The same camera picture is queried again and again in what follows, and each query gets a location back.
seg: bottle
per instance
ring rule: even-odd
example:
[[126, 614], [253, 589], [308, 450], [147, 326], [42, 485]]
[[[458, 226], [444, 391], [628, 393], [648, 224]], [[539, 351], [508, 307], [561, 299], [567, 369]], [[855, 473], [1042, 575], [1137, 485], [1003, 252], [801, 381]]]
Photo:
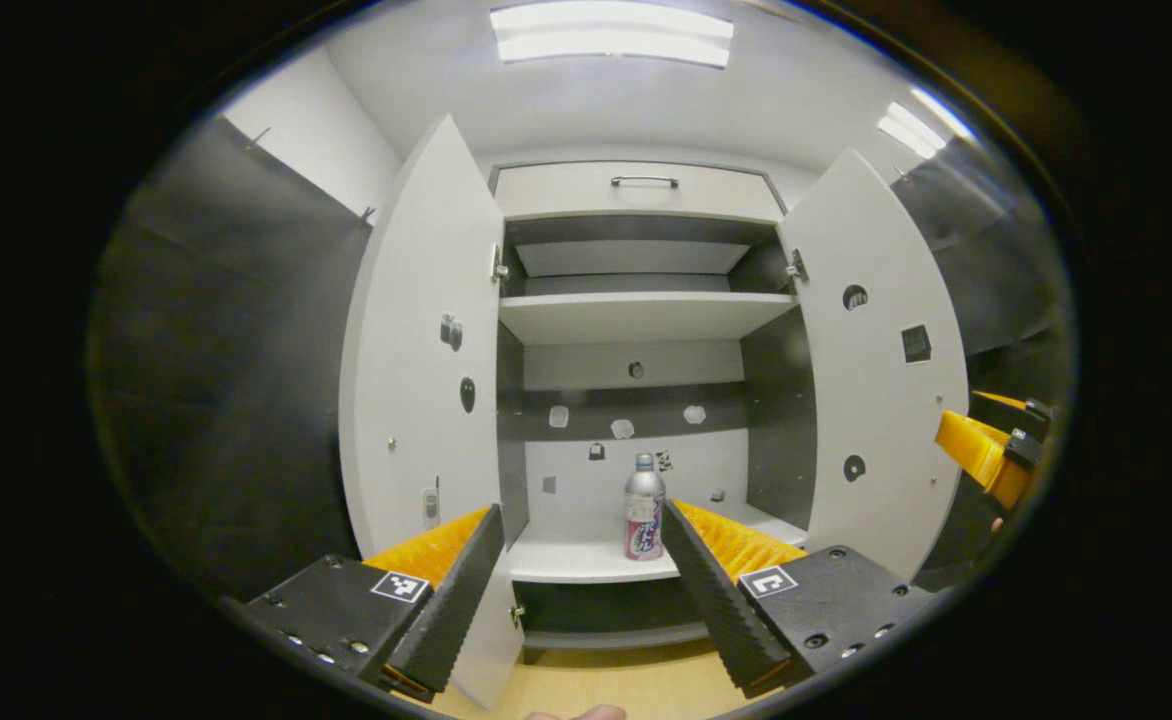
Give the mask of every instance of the bottle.
[[626, 556], [632, 561], [662, 557], [665, 481], [653, 470], [653, 455], [635, 456], [635, 473], [626, 480]]

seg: white shelf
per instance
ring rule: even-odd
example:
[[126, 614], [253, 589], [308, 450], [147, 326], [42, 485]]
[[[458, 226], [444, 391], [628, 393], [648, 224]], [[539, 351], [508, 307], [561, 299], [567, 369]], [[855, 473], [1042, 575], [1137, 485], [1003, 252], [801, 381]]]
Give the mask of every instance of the white shelf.
[[795, 305], [756, 292], [592, 292], [507, 297], [499, 318], [525, 345], [738, 340]]
[[[750, 505], [718, 505], [729, 519], [769, 534], [793, 546], [804, 546], [808, 534]], [[510, 578], [530, 583], [591, 584], [676, 578], [669, 552], [657, 561], [628, 561], [622, 550], [621, 515], [601, 518], [591, 512], [541, 512], [529, 519], [510, 548]]]

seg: white cabinet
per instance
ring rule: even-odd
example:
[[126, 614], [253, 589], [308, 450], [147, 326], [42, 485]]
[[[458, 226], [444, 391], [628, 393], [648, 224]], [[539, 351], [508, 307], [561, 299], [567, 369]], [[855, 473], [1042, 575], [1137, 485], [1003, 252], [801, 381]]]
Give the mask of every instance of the white cabinet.
[[638, 161], [499, 168], [495, 197], [512, 220], [648, 213], [777, 223], [784, 215], [763, 174]]
[[[793, 251], [804, 272], [788, 273]], [[445, 315], [461, 342], [441, 335]], [[849, 544], [902, 577], [955, 491], [933, 443], [942, 408], [966, 410], [955, 313], [914, 223], [852, 151], [791, 213], [764, 176], [697, 165], [507, 167], [490, 190], [444, 118], [382, 210], [343, 353], [343, 481], [364, 555], [422, 532], [436, 487], [443, 521], [490, 502], [512, 519], [454, 672], [482, 704], [526, 639], [513, 580], [676, 582], [669, 557], [624, 557], [636, 451], [665, 456], [673, 497], [783, 542]], [[551, 423], [556, 406], [567, 423]]]

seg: ceiling light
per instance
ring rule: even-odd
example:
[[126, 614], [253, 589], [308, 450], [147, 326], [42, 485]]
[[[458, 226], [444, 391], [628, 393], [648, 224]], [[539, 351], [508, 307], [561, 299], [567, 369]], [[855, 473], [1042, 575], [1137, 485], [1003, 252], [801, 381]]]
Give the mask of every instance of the ceiling light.
[[504, 61], [563, 55], [640, 55], [728, 64], [732, 23], [663, 5], [566, 0], [489, 15]]
[[962, 120], [956, 118], [955, 114], [950, 113], [950, 110], [943, 108], [941, 102], [934, 100], [932, 95], [926, 94], [926, 91], [920, 90], [918, 87], [911, 90], [909, 94], [914, 95], [915, 100], [924, 102], [925, 108], [928, 108], [934, 115], [941, 118], [946, 123], [946, 127], [950, 128], [950, 131], [956, 136], [965, 140], [973, 140], [973, 131], [970, 131], [969, 127]]
[[898, 142], [901, 142], [902, 145], [909, 147], [909, 149], [914, 151], [915, 155], [919, 155], [920, 158], [928, 159], [936, 154], [936, 147], [929, 145], [928, 142], [912, 133], [909, 128], [901, 122], [898, 122], [897, 118], [884, 115], [884, 117], [879, 120], [879, 129], [880, 131], [887, 133], [888, 136], [892, 136]]
[[613, 29], [543, 32], [512, 38], [498, 45], [498, 53], [506, 61], [554, 55], [652, 55], [718, 67], [728, 63], [728, 49], [696, 38]]
[[888, 104], [888, 115], [891, 115], [892, 118], [897, 118], [897, 122], [900, 122], [902, 125], [909, 128], [909, 130], [918, 135], [920, 140], [929, 143], [929, 145], [933, 145], [933, 150], [941, 150], [946, 147], [946, 140], [943, 140], [942, 136], [933, 133], [933, 128], [927, 127], [924, 123], [924, 120], [917, 118], [914, 113], [902, 108], [897, 102], [891, 102], [891, 104]]

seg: floor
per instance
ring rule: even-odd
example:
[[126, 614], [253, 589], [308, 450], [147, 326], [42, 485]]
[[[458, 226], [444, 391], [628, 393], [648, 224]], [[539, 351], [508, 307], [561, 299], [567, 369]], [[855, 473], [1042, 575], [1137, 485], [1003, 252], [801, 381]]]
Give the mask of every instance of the floor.
[[568, 720], [600, 704], [622, 707], [627, 720], [695, 720], [749, 701], [734, 688], [709, 639], [701, 639], [628, 651], [530, 652], [498, 706], [485, 711], [449, 688], [429, 707], [462, 720], [523, 720], [536, 711]]

